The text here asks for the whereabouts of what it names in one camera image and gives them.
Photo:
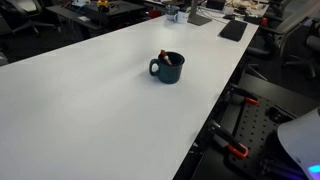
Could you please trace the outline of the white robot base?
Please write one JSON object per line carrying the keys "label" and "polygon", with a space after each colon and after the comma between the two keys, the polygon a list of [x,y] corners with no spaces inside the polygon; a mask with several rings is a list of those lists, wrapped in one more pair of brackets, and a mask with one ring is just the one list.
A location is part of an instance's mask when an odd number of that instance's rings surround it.
{"label": "white robot base", "polygon": [[282,123],[280,144],[309,180],[320,180],[320,108]]}

